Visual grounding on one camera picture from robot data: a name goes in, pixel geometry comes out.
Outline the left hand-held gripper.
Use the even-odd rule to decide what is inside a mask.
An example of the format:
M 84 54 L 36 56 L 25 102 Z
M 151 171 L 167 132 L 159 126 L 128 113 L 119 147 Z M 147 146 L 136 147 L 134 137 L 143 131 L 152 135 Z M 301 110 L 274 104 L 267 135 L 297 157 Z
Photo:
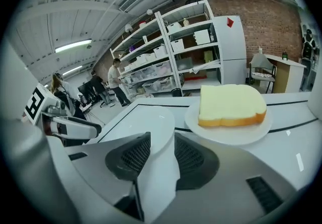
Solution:
M 38 83 L 24 109 L 28 120 L 46 135 L 58 137 L 67 147 L 67 139 L 93 139 L 102 131 L 99 124 L 67 116 L 66 104 Z M 51 131 L 51 122 L 57 117 L 57 134 Z

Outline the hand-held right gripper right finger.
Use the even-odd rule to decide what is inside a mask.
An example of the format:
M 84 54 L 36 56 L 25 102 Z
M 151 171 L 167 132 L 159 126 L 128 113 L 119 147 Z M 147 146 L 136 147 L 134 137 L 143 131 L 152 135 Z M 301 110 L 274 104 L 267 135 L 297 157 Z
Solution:
M 175 156 L 176 195 L 154 224 L 267 224 L 296 192 L 241 148 L 177 132 Z

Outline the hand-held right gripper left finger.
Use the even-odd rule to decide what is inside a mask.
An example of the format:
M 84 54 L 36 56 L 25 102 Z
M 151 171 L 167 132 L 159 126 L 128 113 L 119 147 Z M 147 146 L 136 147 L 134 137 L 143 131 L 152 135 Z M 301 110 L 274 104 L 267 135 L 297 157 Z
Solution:
M 150 156 L 150 132 L 71 147 L 54 136 L 47 141 L 77 224 L 145 224 L 137 179 Z

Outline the pale pink plate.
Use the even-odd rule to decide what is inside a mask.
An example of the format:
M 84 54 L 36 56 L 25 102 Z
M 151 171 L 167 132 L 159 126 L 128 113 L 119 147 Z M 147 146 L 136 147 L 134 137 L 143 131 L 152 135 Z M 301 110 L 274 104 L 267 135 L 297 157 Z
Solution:
M 271 129 L 273 117 L 267 109 L 264 121 L 261 124 L 237 127 L 201 127 L 198 125 L 199 103 L 195 102 L 188 107 L 185 114 L 185 124 L 197 136 L 217 143 L 242 146 L 262 139 Z

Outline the white plate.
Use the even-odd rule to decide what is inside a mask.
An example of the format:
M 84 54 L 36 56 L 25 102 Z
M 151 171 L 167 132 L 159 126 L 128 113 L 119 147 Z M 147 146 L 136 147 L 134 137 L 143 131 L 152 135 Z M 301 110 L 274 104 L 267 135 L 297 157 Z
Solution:
M 150 157 L 153 161 L 174 151 L 175 119 L 165 107 L 136 109 L 129 120 L 129 131 L 131 135 L 150 135 Z

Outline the ceiling tube light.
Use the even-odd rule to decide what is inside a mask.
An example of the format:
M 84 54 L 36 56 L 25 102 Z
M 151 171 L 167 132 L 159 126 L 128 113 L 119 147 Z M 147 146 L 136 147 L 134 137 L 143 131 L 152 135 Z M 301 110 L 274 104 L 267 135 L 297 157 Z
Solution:
M 60 46 L 60 47 L 55 48 L 55 53 L 61 53 L 63 51 L 69 50 L 69 49 L 73 49 L 73 48 L 84 46 L 84 45 L 89 45 L 89 44 L 91 44 L 91 42 L 92 42 L 92 39 L 86 39 L 86 40 L 70 43 L 70 44 L 67 44 L 64 46 Z
M 64 72 L 62 75 L 63 75 L 63 76 L 66 76 L 66 75 L 68 75 L 68 74 L 70 74 L 70 73 L 73 73 L 73 72 L 75 72 L 75 71 L 77 71 L 77 70 L 81 69 L 82 67 L 83 67 L 82 65 L 77 66 L 77 67 L 75 67 L 75 68 L 73 68 L 73 69 L 70 69 L 70 70 L 68 70 L 68 71 Z

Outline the yellow bread slice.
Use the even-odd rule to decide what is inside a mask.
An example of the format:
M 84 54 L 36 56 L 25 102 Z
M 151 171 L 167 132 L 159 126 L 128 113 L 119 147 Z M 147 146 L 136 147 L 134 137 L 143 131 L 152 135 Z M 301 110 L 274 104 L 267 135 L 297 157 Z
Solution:
M 202 85 L 198 125 L 236 127 L 260 124 L 267 104 L 263 96 L 248 85 Z

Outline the white table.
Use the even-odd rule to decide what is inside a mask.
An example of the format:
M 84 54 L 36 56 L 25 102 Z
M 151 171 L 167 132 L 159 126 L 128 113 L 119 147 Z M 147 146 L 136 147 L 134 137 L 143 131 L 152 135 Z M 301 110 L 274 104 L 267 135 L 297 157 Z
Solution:
M 322 163 L 322 121 L 309 110 L 310 93 L 265 94 L 264 98 L 272 114 L 272 126 L 268 134 L 257 142 L 242 146 L 272 167 L 299 190 L 310 184 Z M 111 119 L 102 132 L 90 143 L 115 138 L 114 132 L 125 118 L 143 106 L 164 106 L 175 118 L 175 129 L 188 133 L 184 116 L 188 107 L 198 97 L 140 98 Z

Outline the clear storage bin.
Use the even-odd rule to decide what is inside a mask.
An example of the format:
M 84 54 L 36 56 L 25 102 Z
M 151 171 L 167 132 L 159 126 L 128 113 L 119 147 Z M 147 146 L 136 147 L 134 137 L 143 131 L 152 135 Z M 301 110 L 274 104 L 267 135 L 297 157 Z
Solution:
M 155 64 L 153 67 L 156 76 L 166 76 L 172 74 L 172 67 L 169 60 Z
M 176 83 L 173 76 L 162 77 L 156 80 L 149 80 L 142 84 L 146 93 L 162 93 L 171 92 L 176 88 Z

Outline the white shelf bin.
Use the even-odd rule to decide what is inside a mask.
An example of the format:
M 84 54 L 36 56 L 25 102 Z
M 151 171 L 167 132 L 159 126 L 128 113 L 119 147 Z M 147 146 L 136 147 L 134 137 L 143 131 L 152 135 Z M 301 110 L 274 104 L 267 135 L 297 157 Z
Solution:
M 167 56 L 167 54 L 168 54 L 166 46 L 164 44 L 155 48 L 153 51 L 155 53 L 156 58 L 162 58 L 162 57 Z
M 168 30 L 168 33 L 171 34 L 171 33 L 175 33 L 177 31 L 179 31 L 181 29 L 181 27 L 182 26 L 179 22 L 174 22 L 174 23 L 167 25 L 167 30 Z
M 173 52 L 178 52 L 185 49 L 183 39 L 171 41 L 171 46 L 172 46 Z

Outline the wooden counter with white top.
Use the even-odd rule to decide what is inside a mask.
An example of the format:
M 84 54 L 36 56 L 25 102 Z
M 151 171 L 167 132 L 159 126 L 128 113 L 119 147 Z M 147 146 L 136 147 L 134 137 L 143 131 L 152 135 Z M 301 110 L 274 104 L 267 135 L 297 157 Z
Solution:
M 283 60 L 275 55 L 265 54 L 265 56 L 276 66 L 272 92 L 274 94 L 299 92 L 306 66 L 292 60 Z

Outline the white shelving unit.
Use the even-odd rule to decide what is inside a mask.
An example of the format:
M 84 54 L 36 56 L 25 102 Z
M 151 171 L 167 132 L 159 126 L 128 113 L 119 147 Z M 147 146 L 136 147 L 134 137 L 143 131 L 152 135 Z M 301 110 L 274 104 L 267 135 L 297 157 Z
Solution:
M 120 59 L 118 67 L 122 85 L 131 97 L 146 93 L 142 84 L 149 80 L 173 76 L 176 88 L 171 92 L 152 95 L 172 95 L 175 92 L 199 91 L 202 85 L 222 85 L 220 50 L 213 24 L 214 15 L 208 0 L 197 0 L 166 13 L 156 12 L 154 18 L 111 49 L 114 58 Z M 179 22 L 181 29 L 168 33 L 167 25 Z M 194 32 L 208 29 L 210 43 L 197 45 Z M 171 41 L 183 39 L 184 50 L 173 52 Z M 156 58 L 154 49 L 164 44 L 167 56 Z M 204 51 L 213 51 L 213 61 L 205 63 Z M 156 76 L 154 65 L 169 60 L 172 74 Z

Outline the white refrigerator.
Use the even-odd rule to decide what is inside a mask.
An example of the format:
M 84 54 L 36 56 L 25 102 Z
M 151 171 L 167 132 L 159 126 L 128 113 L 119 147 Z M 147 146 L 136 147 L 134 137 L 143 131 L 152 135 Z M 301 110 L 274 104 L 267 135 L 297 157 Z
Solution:
M 227 25 L 227 18 L 234 21 L 231 28 Z M 213 24 L 220 50 L 221 83 L 244 85 L 247 77 L 247 53 L 240 17 L 215 17 Z

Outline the white square box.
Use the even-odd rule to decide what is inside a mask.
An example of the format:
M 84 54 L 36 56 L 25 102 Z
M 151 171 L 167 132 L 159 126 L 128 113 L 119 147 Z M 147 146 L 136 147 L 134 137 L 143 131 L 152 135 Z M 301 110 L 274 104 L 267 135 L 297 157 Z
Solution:
M 197 45 L 207 44 L 211 42 L 208 29 L 194 32 L 194 38 Z

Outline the black and white mannequin robot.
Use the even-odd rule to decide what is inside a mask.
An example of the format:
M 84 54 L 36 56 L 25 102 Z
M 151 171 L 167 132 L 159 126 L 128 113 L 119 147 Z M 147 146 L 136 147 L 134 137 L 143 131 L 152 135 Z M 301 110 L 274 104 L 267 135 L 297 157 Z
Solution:
M 314 57 L 319 52 L 319 47 L 313 38 L 313 32 L 311 29 L 307 28 L 305 35 L 302 38 L 302 52 L 300 63 L 305 66 L 303 70 L 303 77 L 300 89 L 304 92 L 307 89 L 312 63 Z

